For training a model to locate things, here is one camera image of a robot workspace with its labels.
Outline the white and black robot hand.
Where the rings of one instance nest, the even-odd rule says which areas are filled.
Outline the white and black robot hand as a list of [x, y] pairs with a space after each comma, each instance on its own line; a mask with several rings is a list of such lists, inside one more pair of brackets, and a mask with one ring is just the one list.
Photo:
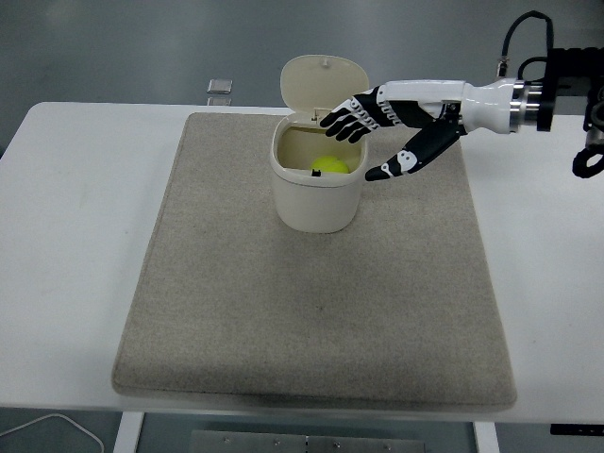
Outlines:
[[422, 170], [476, 129], [511, 133], [513, 85], [511, 79], [483, 87], [459, 80], [390, 81], [344, 100], [320, 126], [328, 137], [350, 143], [380, 128], [415, 128], [400, 151], [365, 173], [367, 181], [390, 179]]

